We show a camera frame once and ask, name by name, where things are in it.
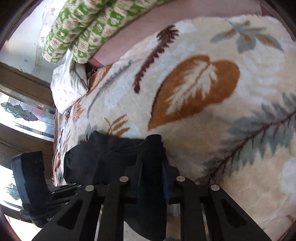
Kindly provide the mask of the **black pants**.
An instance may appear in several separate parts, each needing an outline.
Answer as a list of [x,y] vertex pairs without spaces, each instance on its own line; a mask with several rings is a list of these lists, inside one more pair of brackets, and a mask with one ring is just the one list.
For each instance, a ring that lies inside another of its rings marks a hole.
[[163,166],[168,164],[161,135],[144,140],[119,138],[93,132],[88,141],[64,156],[63,177],[67,183],[107,185],[133,168],[132,187],[138,201],[126,205],[125,222],[148,240],[165,240],[167,203]]

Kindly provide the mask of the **stained glass wooden door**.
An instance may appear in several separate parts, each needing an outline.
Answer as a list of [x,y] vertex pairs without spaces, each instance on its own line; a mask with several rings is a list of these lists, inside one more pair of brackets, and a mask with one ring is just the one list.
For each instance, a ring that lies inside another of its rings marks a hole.
[[53,99],[49,84],[1,63],[1,209],[23,220],[11,170],[12,157],[42,151],[46,181],[53,176]]

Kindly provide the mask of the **white floral pillow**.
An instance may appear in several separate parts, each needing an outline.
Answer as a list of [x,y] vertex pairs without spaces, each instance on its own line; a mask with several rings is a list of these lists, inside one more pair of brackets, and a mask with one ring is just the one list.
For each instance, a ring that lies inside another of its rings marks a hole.
[[50,89],[58,113],[63,114],[89,90],[85,65],[74,61],[67,51],[65,62],[53,70]]

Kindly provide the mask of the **leaf pattern fleece blanket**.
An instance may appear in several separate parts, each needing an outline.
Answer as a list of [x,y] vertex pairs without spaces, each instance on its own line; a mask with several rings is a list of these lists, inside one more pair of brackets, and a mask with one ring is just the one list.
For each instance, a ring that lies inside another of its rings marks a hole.
[[157,133],[172,166],[219,184],[272,240],[295,224],[295,42],[273,17],[179,21],[98,69],[56,120],[57,186],[92,132]]

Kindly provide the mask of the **green patterned folded quilt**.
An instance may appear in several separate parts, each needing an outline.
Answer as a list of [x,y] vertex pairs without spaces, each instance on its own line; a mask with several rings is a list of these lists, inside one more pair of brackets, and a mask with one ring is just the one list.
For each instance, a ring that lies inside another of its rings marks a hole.
[[164,1],[66,1],[46,37],[43,58],[57,64],[68,49],[85,64],[115,33]]

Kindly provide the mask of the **pink bed sheet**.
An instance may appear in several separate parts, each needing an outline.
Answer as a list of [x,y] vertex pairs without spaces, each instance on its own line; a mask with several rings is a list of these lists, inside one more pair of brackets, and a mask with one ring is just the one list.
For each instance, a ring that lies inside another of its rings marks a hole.
[[168,1],[119,30],[107,40],[88,63],[94,68],[112,64],[136,43],[180,20],[198,16],[228,17],[243,14],[261,15],[259,2],[247,0]]

